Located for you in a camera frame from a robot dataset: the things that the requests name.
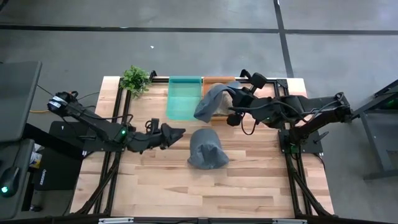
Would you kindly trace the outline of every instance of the gray floor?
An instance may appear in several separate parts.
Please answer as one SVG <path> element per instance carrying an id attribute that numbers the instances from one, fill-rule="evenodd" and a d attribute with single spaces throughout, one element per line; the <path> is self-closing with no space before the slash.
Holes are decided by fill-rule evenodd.
<path id="1" fill-rule="evenodd" d="M 398 29 L 395 0 L 279 0 L 286 29 Z M 0 22 L 74 26 L 277 28 L 272 0 L 13 0 Z M 345 92 L 355 109 L 396 80 L 398 36 L 288 35 L 295 77 L 309 97 Z M 43 62 L 40 85 L 49 91 L 99 90 L 102 77 L 131 64 L 161 75 L 238 76 L 242 68 L 286 77 L 278 34 L 46 32 L 0 30 L 0 61 Z M 49 96 L 37 90 L 33 109 Z M 87 105 L 96 96 L 86 98 Z M 58 118 L 31 114 L 49 130 Z M 398 222 L 398 178 L 364 182 L 377 171 L 360 121 L 330 124 L 323 140 L 335 213 Z M 51 212 L 63 213 L 64 208 Z"/>

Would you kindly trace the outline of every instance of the gray towel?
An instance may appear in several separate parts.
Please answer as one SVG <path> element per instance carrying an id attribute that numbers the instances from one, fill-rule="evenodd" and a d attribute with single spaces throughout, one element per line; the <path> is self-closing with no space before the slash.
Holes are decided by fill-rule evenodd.
<path id="1" fill-rule="evenodd" d="M 188 162 L 198 169 L 217 169 L 229 162 L 221 148 L 220 139 L 213 129 L 199 129 L 190 140 L 191 156 Z"/>
<path id="2" fill-rule="evenodd" d="M 195 109 L 195 113 L 193 116 L 196 119 L 204 121 L 208 123 L 213 116 L 213 113 L 219 107 L 221 100 L 223 98 L 222 91 L 228 91 L 235 94 L 234 88 L 240 87 L 240 82 L 230 82 L 227 85 L 217 85 L 214 88 L 210 89 L 205 97 L 199 102 L 197 108 Z"/>

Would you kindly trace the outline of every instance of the yellow cable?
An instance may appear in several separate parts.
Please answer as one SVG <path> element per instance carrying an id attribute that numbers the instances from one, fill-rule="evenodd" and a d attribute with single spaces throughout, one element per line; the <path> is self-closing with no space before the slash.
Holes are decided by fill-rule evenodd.
<path id="1" fill-rule="evenodd" d="M 30 113 L 47 113 L 49 111 L 48 110 L 45 110 L 45 111 L 32 111 L 32 110 L 30 110 L 29 112 Z"/>

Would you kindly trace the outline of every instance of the teal container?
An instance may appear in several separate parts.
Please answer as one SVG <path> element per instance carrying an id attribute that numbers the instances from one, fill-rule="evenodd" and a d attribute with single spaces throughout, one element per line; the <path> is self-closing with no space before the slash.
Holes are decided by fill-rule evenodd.
<path id="1" fill-rule="evenodd" d="M 201 100 L 201 77 L 170 77 L 166 116 L 168 119 L 193 121 Z"/>

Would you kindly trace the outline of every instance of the green plant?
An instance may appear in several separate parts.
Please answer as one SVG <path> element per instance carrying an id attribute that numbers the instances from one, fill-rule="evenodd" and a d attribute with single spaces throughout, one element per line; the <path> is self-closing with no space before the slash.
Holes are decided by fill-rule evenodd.
<path id="1" fill-rule="evenodd" d="M 124 72 L 121 87 L 131 91 L 133 98 L 139 98 L 144 91 L 149 91 L 149 83 L 148 73 L 139 67 L 131 65 L 130 69 Z"/>

